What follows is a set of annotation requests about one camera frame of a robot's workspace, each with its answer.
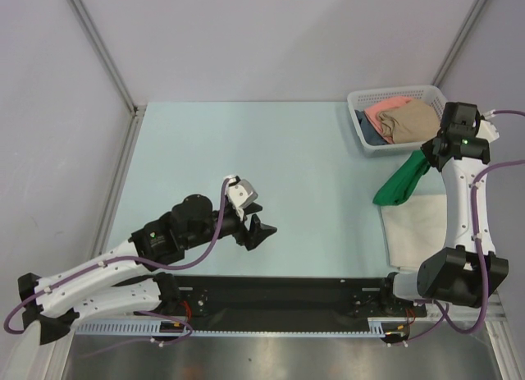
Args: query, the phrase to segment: white towel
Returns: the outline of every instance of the white towel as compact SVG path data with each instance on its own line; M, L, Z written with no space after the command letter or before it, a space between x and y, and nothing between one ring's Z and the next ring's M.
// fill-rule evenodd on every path
M417 270L443 249L446 234L446 195L413 195L399 206L382 206L390 265Z

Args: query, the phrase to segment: green cloth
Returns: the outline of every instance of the green cloth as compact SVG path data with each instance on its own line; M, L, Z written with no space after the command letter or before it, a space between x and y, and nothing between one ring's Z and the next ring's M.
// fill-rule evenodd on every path
M396 206L407 202L421 176L430 169L430 163L421 150L412 152L410 158L377 191L373 203L379 206Z

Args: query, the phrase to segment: towel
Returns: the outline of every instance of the towel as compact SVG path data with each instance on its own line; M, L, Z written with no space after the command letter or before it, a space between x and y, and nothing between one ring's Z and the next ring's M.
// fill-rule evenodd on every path
M385 136L383 135L383 129L381 128L381 122L377 120L377 114L380 111L384 111L386 109L392 109L392 108L399 108L404 106L406 103L412 101L413 98L410 97L404 97L402 95L396 96L396 97L390 97L387 99L383 99L379 103L376 103L372 105L369 108L366 108L364 110L365 114L367 115L368 120L372 123L376 131L381 134L383 138ZM385 138L386 142L389 144L393 144L391 137Z
M359 125L361 126L361 132L363 133L364 140L367 141L367 144L372 144L374 146L388 144L388 142L386 142L376 131L372 123L367 119L367 115L365 115L364 112L355 111L355 114L358 117Z
M383 137L391 138L395 144L429 140L440 129L440 119L434 108L419 99L399 108L380 111L377 120L381 123Z
M373 203L380 206L401 205L410 198L421 176L430 169L423 151L415 150L409 159L377 191Z
M446 195L415 195L400 206L381 207L390 265L417 270L443 249Z

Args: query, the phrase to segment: pink cloth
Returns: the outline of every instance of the pink cloth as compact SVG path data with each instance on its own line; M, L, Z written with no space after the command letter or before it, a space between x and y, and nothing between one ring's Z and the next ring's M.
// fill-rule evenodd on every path
M381 102L376 103L375 105L372 105L369 108L366 108L364 110L364 113L367 115L367 119L370 121L370 123L374 126L376 131L385 138L385 141L389 144L393 144L394 141L392 140L391 136L384 136L383 135L383 129L381 128L381 122L377 119L377 114L381 111L384 111L386 109L392 109L392 108L399 108L404 106L406 103L409 103L412 101L412 98L410 97L404 97L403 95L398 95L396 97L390 97L387 99L383 99Z

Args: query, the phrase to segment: laundry basket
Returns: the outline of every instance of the laundry basket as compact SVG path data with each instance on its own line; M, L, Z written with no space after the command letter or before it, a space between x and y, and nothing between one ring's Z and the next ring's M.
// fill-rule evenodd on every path
M446 98L435 86L420 85L389 87L385 89L362 90L350 93L347 98L350 116L352 117L355 130L361 140L361 144L363 145L364 153L369 157L388 156L396 153L409 153L413 150L419 149L422 145L422 142L410 142L407 144L383 144L375 146L368 144L364 139L358 117L354 110L357 109L358 111L362 111L365 108L371 107L375 103L379 103L385 98L394 97L396 95L421 99L424 103L432 106L436 111L436 115L441 119L443 108L446 104Z

